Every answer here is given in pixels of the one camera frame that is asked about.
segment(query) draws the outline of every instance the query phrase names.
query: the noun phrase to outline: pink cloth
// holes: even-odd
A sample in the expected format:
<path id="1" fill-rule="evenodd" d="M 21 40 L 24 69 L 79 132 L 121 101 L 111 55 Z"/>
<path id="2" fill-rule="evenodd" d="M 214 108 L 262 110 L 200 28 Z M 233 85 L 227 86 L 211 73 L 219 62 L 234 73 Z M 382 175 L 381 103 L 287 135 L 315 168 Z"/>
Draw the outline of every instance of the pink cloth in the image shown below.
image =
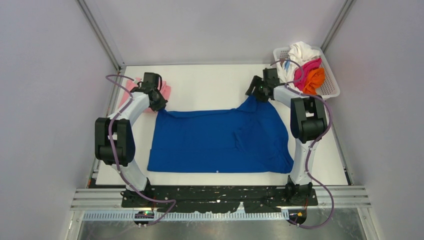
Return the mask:
<path id="1" fill-rule="evenodd" d="M 138 83 L 140 82 L 141 78 L 137 77 L 135 81 Z M 125 88 L 128 90 L 132 90 L 133 88 L 137 87 L 137 83 L 132 82 L 130 80 L 126 81 Z M 171 87 L 167 85 L 166 81 L 162 82 L 162 88 L 160 89 L 160 94 L 162 94 L 163 98 L 168 100 L 171 95 Z M 127 99 L 130 97 L 130 95 L 127 92 L 123 93 L 122 99 L 120 100 L 119 107 L 121 107 Z M 153 113 L 153 110 L 149 107 L 146 110 L 144 110 L 144 113 Z"/>
<path id="2" fill-rule="evenodd" d="M 317 58 L 314 59 L 312 61 L 308 61 L 307 63 L 305 63 L 302 66 L 303 69 L 303 78 L 298 81 L 295 82 L 294 85 L 300 90 L 303 91 L 303 89 L 305 88 L 305 83 L 306 83 L 306 79 L 308 78 L 308 74 L 311 70 L 317 69 L 320 67 L 321 65 L 321 58 Z M 294 72 L 294 80 L 296 81 L 297 79 L 299 79 L 302 76 L 302 71 L 300 70 L 300 68 L 296 69 L 296 71 Z"/>

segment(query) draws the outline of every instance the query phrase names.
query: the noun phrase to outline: white wall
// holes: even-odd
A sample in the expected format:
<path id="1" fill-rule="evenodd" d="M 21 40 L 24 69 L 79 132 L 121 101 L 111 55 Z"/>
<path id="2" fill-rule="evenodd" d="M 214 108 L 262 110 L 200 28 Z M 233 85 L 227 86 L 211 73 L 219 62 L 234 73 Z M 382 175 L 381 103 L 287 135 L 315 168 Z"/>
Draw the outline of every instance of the white wall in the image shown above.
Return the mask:
<path id="1" fill-rule="evenodd" d="M 326 57 L 335 127 L 388 240 L 424 226 L 424 2 L 358 0 Z"/>
<path id="2" fill-rule="evenodd" d="M 75 1 L 1 1 L 0 239 L 63 239 L 113 72 Z"/>
<path id="3" fill-rule="evenodd" d="M 165 65 L 270 63 L 276 48 L 320 46 L 345 1 L 87 2 L 98 6 L 126 65 Z"/>

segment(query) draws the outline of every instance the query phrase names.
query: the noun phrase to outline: white cloth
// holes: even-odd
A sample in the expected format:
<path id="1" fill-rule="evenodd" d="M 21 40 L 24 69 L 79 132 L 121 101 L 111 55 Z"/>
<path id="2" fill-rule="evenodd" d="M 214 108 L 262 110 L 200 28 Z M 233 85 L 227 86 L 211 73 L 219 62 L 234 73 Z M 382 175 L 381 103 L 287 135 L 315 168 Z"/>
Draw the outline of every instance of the white cloth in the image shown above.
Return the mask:
<path id="1" fill-rule="evenodd" d="M 310 45 L 304 43 L 303 41 L 298 41 L 290 45 L 290 51 L 288 51 L 288 59 L 295 61 L 300 66 L 305 63 L 317 59 L 320 57 L 320 51 L 312 49 Z M 298 66 L 293 62 L 289 62 L 288 68 L 285 68 L 286 63 L 282 65 L 282 81 L 285 83 L 291 82 L 294 80 L 295 71 L 298 69 Z M 289 84 L 292 88 L 296 88 L 293 83 Z"/>

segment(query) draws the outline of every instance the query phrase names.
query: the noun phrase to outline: folded cloth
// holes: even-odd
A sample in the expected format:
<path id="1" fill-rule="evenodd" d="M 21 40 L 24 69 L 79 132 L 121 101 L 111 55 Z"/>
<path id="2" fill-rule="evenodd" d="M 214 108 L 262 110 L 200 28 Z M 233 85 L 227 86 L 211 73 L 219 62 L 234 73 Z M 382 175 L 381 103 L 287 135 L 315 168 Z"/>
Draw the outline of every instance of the folded cloth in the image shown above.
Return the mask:
<path id="1" fill-rule="evenodd" d="M 288 132 L 269 102 L 238 108 L 158 111 L 147 170 L 173 173 L 290 173 Z"/>
<path id="2" fill-rule="evenodd" d="M 317 69 L 317 68 L 319 68 L 320 67 L 320 65 L 321 65 L 321 62 L 322 62 L 322 60 L 321 60 L 321 58 L 317 58 L 317 59 L 315 59 L 315 60 L 312 60 L 312 61 L 308 61 L 307 63 L 305 63 L 303 66 L 302 66 L 302 69 L 303 69 L 303 77 L 302 77 L 302 79 L 300 80 L 300 81 L 297 81 L 297 82 L 295 82 L 294 83 L 294 85 L 300 90 L 300 91 L 303 91 L 304 90 L 304 88 L 305 88 L 305 82 L 306 82 L 306 79 L 307 79 L 307 77 L 308 77 L 308 74 L 309 74 L 309 72 L 311 71 L 311 70 L 314 70 L 314 69 Z M 295 80 L 298 80 L 300 77 L 302 76 L 302 71 L 298 68 L 298 69 L 296 69 L 296 71 L 294 72 L 294 79 Z"/>
<path id="3" fill-rule="evenodd" d="M 135 82 L 127 80 L 125 88 L 130 90 L 137 87 L 137 83 L 141 81 L 141 78 L 136 77 Z M 163 98 L 168 100 L 171 95 L 171 87 L 167 85 L 167 81 L 162 82 L 162 88 L 160 89 L 160 94 L 162 94 Z M 119 103 L 119 108 L 127 101 L 127 99 L 130 97 L 130 95 L 127 92 L 123 93 L 122 99 Z M 144 113 L 153 113 L 153 110 L 149 107 L 146 110 L 144 110 Z"/>
<path id="4" fill-rule="evenodd" d="M 300 66 L 303 64 L 320 57 L 321 53 L 319 50 L 312 49 L 312 47 L 303 41 L 298 41 L 290 45 L 290 50 L 288 51 L 288 59 L 295 61 Z M 293 62 L 288 62 L 284 64 L 282 80 L 287 83 L 295 80 L 295 70 L 298 69 L 298 66 Z"/>
<path id="5" fill-rule="evenodd" d="M 325 80 L 326 71 L 324 70 L 324 68 L 320 67 L 311 70 L 307 75 L 305 86 L 303 88 L 303 93 L 317 95 L 316 89 L 321 87 Z"/>

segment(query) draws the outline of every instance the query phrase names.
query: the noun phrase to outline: blue cloth in basket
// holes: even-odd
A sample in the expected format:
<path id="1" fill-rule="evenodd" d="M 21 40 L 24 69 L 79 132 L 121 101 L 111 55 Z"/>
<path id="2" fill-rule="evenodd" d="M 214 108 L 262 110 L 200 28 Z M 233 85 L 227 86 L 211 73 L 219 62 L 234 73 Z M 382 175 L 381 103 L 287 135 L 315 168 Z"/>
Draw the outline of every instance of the blue cloth in basket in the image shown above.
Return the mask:
<path id="1" fill-rule="evenodd" d="M 269 102 L 238 108 L 160 110 L 147 170 L 172 173 L 290 173 L 287 129 Z"/>

